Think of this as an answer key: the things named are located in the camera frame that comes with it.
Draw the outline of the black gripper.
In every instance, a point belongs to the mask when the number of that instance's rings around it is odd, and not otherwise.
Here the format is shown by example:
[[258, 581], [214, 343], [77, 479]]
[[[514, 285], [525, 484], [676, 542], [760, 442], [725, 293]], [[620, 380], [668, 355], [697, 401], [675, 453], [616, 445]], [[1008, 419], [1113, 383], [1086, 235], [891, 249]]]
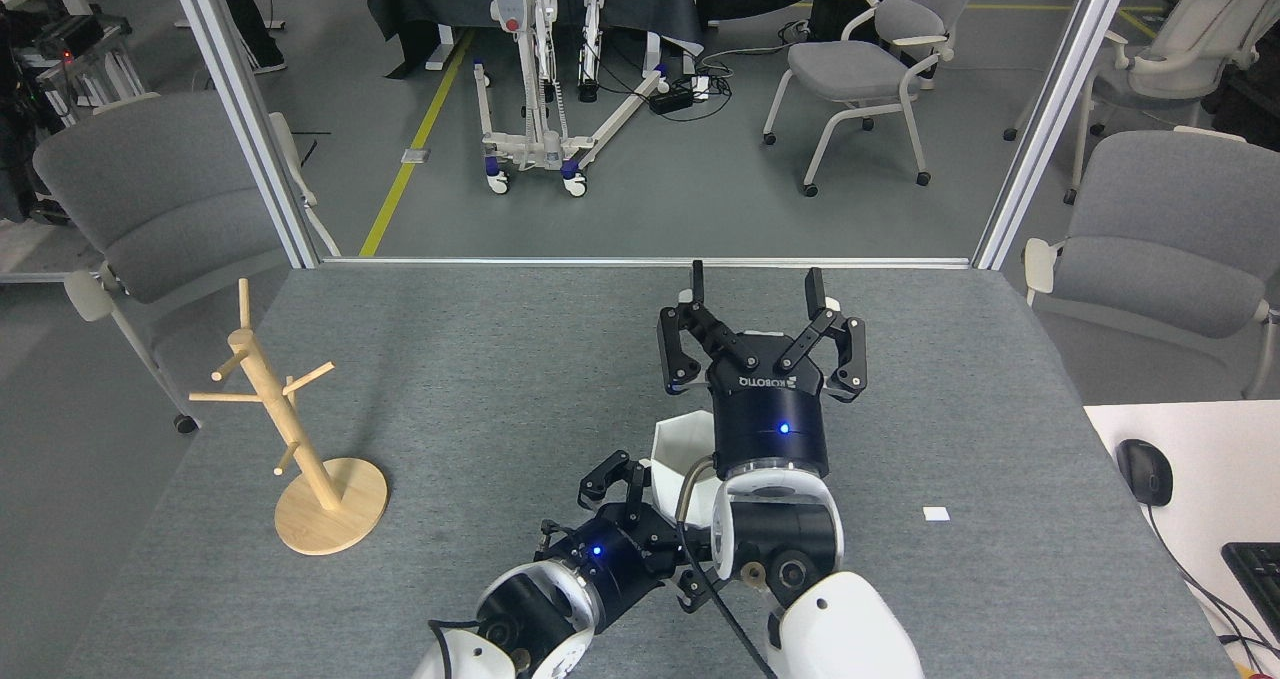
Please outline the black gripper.
[[[695, 338], [713, 359], [709, 366], [716, 434], [716, 470], [780, 459], [809, 471], [828, 471], [820, 388], [842, 404], [852, 402], [868, 384], [865, 322], [845, 316], [826, 295], [822, 269], [805, 278], [809, 324], [797, 338], [786, 334], [735, 333], [704, 301], [703, 260], [694, 260], [690, 290], [658, 318], [662, 372], [668, 395], [682, 393], [701, 370], [684, 351], [680, 332]], [[808, 357], [831, 338], [838, 365], [823, 379]]]
[[[625, 450], [616, 450], [580, 480], [579, 506], [599, 510], [607, 491], [620, 480], [627, 486], [622, 509], [607, 510], [577, 528], [552, 520], [540, 527], [540, 559], [561, 561], [585, 582], [595, 606], [596, 633], [605, 632], [685, 562], [675, 527], [659, 514], [641, 514], [650, 473]], [[705, 606], [714, 588], [708, 587], [699, 562], [685, 568], [676, 585], [686, 614]]]

